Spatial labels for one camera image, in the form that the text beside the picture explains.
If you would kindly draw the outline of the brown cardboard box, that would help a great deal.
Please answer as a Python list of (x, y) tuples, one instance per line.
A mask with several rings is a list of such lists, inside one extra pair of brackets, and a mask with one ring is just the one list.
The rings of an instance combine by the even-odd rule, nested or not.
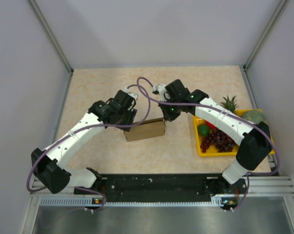
[(163, 118), (149, 119), (142, 124), (132, 127), (130, 131), (124, 131), (127, 142), (144, 140), (165, 135), (166, 124)]

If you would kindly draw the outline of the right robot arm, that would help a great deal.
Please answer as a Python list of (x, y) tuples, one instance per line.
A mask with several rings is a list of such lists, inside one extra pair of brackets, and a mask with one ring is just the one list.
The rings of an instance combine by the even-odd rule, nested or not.
[(226, 133), (238, 145), (235, 160), (222, 172), (218, 181), (219, 189), (229, 193), (236, 182), (246, 173), (255, 170), (272, 151), (270, 130), (266, 123), (254, 124), (244, 120), (218, 105), (201, 90), (190, 92), (177, 79), (168, 85), (152, 88), (160, 96), (164, 119), (175, 120), (182, 112), (202, 118)]

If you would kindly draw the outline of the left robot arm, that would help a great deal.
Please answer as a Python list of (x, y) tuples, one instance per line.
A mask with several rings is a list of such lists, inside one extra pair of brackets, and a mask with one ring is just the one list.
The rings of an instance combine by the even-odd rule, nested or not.
[(129, 131), (137, 113), (134, 108), (137, 98), (137, 94), (125, 89), (106, 102), (95, 102), (61, 139), (31, 153), (33, 175), (53, 194), (74, 187), (84, 187), (93, 194), (99, 192), (102, 182), (98, 172), (92, 168), (69, 169), (67, 164), (90, 139), (107, 127)]

